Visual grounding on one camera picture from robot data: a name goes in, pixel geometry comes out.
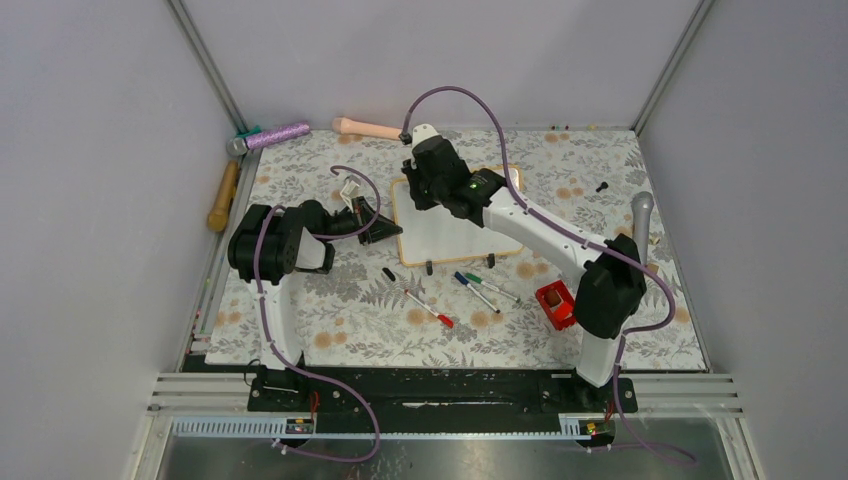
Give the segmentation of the yellow framed whiteboard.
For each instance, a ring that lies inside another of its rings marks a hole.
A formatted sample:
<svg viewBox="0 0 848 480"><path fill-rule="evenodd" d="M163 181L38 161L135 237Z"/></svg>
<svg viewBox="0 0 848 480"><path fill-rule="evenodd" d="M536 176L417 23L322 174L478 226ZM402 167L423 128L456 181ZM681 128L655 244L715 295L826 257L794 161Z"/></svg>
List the yellow framed whiteboard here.
<svg viewBox="0 0 848 480"><path fill-rule="evenodd" d="M514 255L524 249L520 242L457 219L441 206L417 210L404 178L392 182L390 194L394 222L403 229L397 237L399 259L407 267L466 261L491 254Z"/></svg>

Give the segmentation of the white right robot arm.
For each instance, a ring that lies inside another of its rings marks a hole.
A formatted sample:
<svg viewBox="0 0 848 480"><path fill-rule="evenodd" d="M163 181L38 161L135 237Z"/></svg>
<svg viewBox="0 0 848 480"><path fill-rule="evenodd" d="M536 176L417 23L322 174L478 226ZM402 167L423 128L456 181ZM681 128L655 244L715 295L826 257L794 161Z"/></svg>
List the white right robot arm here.
<svg viewBox="0 0 848 480"><path fill-rule="evenodd" d="M403 133L411 157L402 172L415 207L436 206L479 228L503 234L528 247L577 282L573 314L583 330L573 386L575 402L597 412L613 398L610 380L622 343L622 327L646 292L645 275L633 239L586 233L518 193L510 179L491 169L471 171L452 143L435 131Z"/></svg>

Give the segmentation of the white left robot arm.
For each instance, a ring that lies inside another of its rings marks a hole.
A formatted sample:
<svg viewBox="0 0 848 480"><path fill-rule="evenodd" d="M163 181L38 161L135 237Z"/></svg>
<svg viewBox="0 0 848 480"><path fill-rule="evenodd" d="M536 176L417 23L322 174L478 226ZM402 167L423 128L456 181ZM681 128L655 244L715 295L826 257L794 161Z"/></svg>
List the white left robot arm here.
<svg viewBox="0 0 848 480"><path fill-rule="evenodd" d="M301 361L292 294L301 274L331 271L334 240L355 238L370 245L402 232L362 196L334 212L317 200L286 208L250 206L229 240L227 259L253 297L261 330L260 364L285 370Z"/></svg>

